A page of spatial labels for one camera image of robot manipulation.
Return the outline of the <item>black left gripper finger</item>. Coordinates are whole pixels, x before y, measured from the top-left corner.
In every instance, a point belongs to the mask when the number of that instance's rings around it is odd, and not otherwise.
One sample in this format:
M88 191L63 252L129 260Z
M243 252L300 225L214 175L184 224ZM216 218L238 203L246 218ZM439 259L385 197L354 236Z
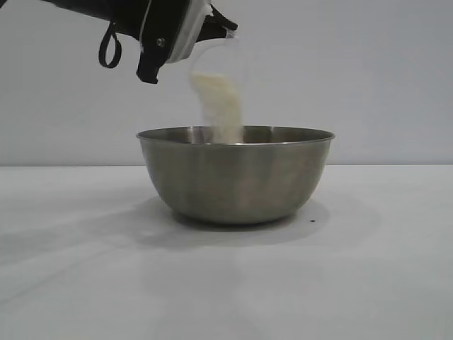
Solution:
M226 38L236 32L238 24L222 14L211 1L197 1L197 41Z

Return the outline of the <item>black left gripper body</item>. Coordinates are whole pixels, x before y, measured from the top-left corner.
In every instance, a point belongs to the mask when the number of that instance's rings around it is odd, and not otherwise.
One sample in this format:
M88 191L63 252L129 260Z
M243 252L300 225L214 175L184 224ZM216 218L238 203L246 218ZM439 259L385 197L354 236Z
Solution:
M142 40L142 35L152 1L54 0L51 3L61 9L113 22L117 32L135 38L142 48L149 44Z

